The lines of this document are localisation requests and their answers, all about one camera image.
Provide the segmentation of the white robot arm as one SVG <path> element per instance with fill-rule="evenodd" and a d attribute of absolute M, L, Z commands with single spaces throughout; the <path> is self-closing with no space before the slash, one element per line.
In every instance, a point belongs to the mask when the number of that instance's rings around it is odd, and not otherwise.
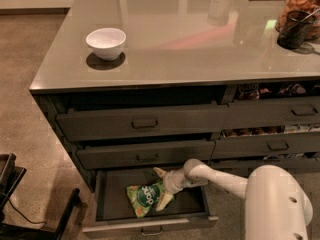
<path fill-rule="evenodd" d="M 245 240 L 308 240 L 312 204 L 296 179 L 280 167 L 263 165 L 243 178 L 189 159 L 180 169 L 155 172 L 164 185 L 158 211 L 183 189 L 213 183 L 245 201 Z"/>

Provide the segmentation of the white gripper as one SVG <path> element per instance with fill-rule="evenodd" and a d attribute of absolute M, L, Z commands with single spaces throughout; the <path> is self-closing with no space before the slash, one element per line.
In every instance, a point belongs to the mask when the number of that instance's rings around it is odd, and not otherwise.
<path fill-rule="evenodd" d="M 156 206 L 157 211 L 165 209 L 167 204 L 174 198 L 173 194 L 182 191 L 184 188 L 193 188 L 200 185 L 199 181 L 189 179 L 183 169 L 165 170 L 154 167 L 153 170 L 160 178 L 163 178 L 163 185 L 166 192 L 162 193 Z"/>

